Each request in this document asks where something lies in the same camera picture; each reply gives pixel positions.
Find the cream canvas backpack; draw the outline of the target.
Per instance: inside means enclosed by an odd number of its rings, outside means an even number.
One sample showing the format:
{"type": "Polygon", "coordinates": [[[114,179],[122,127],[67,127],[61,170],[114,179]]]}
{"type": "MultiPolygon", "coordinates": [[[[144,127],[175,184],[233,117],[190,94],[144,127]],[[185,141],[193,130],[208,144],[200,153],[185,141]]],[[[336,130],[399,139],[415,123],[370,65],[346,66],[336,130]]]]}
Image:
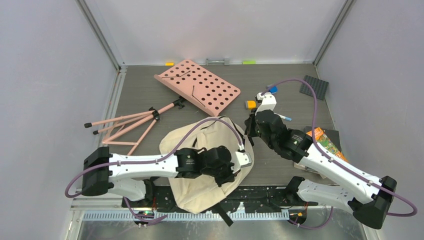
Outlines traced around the cream canvas backpack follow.
{"type": "Polygon", "coordinates": [[[161,154],[176,149],[183,158],[183,177],[170,178],[176,206],[192,214],[215,211],[227,226],[233,221],[221,201],[232,193],[252,170],[237,172],[233,153],[243,143],[246,154],[254,159],[253,145],[246,142],[242,128],[228,116],[208,117],[170,131],[160,142],[161,154]]]}

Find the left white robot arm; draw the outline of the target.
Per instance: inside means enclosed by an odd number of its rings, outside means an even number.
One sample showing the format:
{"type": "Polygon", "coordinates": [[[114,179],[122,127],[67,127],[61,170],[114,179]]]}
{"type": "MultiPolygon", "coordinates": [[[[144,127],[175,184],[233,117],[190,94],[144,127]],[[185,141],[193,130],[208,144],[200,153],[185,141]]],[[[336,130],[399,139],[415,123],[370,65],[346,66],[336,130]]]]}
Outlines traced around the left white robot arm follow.
{"type": "Polygon", "coordinates": [[[182,148],[166,155],[128,156],[99,147],[83,161],[81,194],[101,196],[108,192],[148,207],[153,193],[137,178],[164,177],[195,179],[213,177],[218,186],[233,182],[247,159],[225,146],[209,150],[182,148]]]}

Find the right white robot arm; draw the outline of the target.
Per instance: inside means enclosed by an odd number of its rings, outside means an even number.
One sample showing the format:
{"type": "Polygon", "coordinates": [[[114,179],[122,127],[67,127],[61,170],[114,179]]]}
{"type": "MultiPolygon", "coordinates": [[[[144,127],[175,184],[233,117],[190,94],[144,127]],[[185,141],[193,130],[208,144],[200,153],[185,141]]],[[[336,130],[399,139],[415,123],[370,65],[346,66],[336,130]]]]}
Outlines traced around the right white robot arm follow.
{"type": "Polygon", "coordinates": [[[272,110],[252,112],[244,121],[249,141],[261,138],[280,157],[314,169],[336,183],[335,186],[294,176],[285,188],[285,198],[291,205],[314,202],[335,207],[352,214],[363,225],[381,229],[397,182],[390,176],[379,178],[363,172],[314,144],[310,135],[287,128],[272,110]]]}

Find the blue capped white marker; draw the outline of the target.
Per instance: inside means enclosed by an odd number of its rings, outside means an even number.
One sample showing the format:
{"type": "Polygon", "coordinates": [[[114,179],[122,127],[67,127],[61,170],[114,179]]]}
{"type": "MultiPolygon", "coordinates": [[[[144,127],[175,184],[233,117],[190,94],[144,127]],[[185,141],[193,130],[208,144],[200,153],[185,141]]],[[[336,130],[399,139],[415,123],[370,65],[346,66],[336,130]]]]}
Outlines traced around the blue capped white marker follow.
{"type": "Polygon", "coordinates": [[[283,119],[283,120],[286,120],[286,121],[292,121],[292,118],[290,118],[290,117],[287,117],[287,116],[284,116],[284,115],[280,115],[280,114],[278,114],[278,116],[281,118],[281,119],[283,119]]]}

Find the yellow eraser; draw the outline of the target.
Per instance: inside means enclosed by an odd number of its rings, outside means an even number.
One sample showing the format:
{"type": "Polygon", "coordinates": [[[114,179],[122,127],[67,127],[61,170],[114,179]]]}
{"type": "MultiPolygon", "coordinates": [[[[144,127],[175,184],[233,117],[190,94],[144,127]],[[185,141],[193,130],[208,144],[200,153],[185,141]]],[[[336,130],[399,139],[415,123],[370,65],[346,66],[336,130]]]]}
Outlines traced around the yellow eraser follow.
{"type": "Polygon", "coordinates": [[[257,103],[254,100],[247,100],[245,102],[245,108],[247,110],[252,110],[255,109],[257,107],[257,103]]]}

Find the blue eraser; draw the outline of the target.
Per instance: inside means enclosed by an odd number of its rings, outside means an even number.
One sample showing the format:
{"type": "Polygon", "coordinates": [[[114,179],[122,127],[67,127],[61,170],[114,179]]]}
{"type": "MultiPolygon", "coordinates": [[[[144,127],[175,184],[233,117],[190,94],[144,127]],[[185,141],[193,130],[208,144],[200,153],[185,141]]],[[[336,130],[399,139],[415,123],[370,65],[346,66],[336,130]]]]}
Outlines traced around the blue eraser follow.
{"type": "Polygon", "coordinates": [[[278,87],[277,86],[273,86],[273,87],[269,88],[267,90],[267,92],[269,92],[271,94],[276,94],[278,92],[278,87]]]}

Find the floral cover small book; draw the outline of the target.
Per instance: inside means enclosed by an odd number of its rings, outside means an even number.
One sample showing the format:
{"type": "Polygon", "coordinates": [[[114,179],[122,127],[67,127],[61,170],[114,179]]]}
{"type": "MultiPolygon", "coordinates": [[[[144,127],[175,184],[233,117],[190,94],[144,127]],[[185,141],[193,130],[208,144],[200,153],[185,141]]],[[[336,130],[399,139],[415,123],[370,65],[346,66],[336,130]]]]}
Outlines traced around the floral cover small book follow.
{"type": "Polygon", "coordinates": [[[300,169],[300,170],[303,170],[303,171],[307,171],[307,172],[318,174],[318,172],[316,170],[314,170],[314,169],[312,169],[312,168],[310,168],[308,166],[305,166],[305,165],[296,163],[296,162],[293,163],[293,166],[295,168],[300,169]]]}

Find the green tape piece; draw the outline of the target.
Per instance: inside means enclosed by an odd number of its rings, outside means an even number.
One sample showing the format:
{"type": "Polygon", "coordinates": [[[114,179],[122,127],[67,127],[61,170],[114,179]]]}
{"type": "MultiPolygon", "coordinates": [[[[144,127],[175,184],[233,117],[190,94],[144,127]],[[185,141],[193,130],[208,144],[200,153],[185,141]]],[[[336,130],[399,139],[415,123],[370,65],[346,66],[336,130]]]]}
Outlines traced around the green tape piece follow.
{"type": "Polygon", "coordinates": [[[255,65],[256,61],[255,60],[243,60],[242,64],[243,65],[255,65]]]}

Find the dark grey studded plate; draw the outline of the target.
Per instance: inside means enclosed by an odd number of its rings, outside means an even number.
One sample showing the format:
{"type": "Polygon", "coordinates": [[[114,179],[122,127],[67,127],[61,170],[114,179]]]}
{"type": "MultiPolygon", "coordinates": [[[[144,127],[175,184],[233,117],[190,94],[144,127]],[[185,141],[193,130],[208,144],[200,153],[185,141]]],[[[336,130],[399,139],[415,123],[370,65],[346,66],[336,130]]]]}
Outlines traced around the dark grey studded plate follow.
{"type": "MultiPolygon", "coordinates": [[[[325,100],[327,89],[329,87],[329,82],[321,80],[316,77],[305,75],[303,80],[308,83],[315,92],[315,96],[318,100],[325,100]]],[[[311,89],[304,83],[301,84],[299,92],[310,97],[313,96],[311,89]]]]}

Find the pink music stand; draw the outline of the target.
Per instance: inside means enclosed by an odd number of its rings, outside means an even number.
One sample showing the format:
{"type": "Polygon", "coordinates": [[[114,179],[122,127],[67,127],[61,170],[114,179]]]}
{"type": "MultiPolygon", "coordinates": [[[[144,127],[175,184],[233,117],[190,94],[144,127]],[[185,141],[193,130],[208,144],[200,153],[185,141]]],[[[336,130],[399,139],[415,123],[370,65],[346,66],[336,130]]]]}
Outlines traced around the pink music stand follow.
{"type": "Polygon", "coordinates": [[[241,94],[238,87],[190,59],[175,63],[164,72],[154,75],[154,78],[177,94],[178,98],[160,109],[151,107],[147,111],[87,122],[84,127],[100,126],[93,131],[93,135],[104,134],[100,141],[102,145],[130,146],[128,154],[132,155],[160,121],[161,115],[168,110],[182,109],[188,102],[210,117],[217,117],[241,94]],[[149,126],[136,141],[119,140],[145,123],[149,123],[149,126]]]}

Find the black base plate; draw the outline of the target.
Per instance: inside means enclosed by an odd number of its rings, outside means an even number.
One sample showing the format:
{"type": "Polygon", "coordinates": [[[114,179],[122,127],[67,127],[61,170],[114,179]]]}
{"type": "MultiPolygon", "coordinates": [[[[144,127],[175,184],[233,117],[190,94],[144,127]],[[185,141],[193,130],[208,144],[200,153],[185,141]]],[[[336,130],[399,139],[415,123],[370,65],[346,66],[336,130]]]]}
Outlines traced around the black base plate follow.
{"type": "Polygon", "coordinates": [[[284,186],[250,185],[239,186],[228,196],[217,201],[211,194],[206,197],[191,200],[188,203],[177,204],[170,186],[156,186],[147,197],[138,201],[123,200],[123,208],[150,208],[161,213],[192,213],[200,214],[211,211],[218,213],[234,213],[238,208],[244,208],[247,213],[275,213],[278,210],[288,210],[293,207],[317,206],[318,203],[306,203],[288,193],[284,186]]]}

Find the metal wall bracket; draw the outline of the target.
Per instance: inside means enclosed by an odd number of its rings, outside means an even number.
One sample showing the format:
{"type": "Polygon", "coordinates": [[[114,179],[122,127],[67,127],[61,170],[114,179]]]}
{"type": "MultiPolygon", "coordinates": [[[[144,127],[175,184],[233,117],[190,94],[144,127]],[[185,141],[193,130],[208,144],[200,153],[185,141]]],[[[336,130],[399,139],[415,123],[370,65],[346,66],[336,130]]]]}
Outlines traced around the metal wall bracket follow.
{"type": "Polygon", "coordinates": [[[223,59],[209,59],[207,58],[205,60],[205,65],[209,66],[209,65],[224,65],[224,66],[228,66],[230,64],[230,59],[229,58],[223,58],[223,59]]]}

